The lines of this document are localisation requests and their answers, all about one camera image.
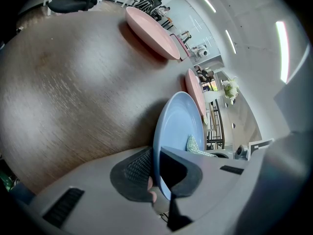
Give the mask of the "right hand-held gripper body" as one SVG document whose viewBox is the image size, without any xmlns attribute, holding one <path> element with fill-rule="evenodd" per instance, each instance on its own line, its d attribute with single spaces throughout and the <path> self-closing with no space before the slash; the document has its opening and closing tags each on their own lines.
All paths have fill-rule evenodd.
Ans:
<svg viewBox="0 0 313 235">
<path fill-rule="evenodd" d="M 249 161 L 255 152 L 266 150 L 273 142 L 273 138 L 269 140 L 252 141 L 249 142 L 248 146 L 240 145 L 235 151 L 210 150 L 210 154 L 220 158 Z"/>
</svg>

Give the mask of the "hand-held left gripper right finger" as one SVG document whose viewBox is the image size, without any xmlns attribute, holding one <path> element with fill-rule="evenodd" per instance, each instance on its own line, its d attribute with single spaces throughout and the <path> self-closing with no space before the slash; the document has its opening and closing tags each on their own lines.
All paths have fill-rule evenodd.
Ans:
<svg viewBox="0 0 313 235">
<path fill-rule="evenodd" d="M 205 217 L 216 226 L 230 224 L 233 210 L 225 199 L 245 167 L 240 161 L 162 147 L 160 178 L 170 194 L 168 225 L 186 226 Z"/>
</svg>

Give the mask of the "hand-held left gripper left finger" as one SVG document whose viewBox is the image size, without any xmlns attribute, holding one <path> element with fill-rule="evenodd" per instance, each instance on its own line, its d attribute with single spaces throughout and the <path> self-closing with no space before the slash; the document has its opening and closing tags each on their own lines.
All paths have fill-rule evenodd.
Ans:
<svg viewBox="0 0 313 235">
<path fill-rule="evenodd" d="M 48 235 L 168 235 L 148 191 L 152 168 L 151 147 L 86 162 L 41 191 L 29 214 Z"/>
</svg>

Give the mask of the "person's left hand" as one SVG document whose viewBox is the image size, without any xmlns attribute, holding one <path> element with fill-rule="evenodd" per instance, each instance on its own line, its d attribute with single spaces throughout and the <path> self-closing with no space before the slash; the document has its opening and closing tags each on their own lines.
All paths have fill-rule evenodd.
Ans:
<svg viewBox="0 0 313 235">
<path fill-rule="evenodd" d="M 147 191 L 152 195 L 152 202 L 155 203 L 157 200 L 157 194 L 151 190 L 152 187 L 153 187 L 153 179 L 152 179 L 152 177 L 149 176 Z"/>
</svg>

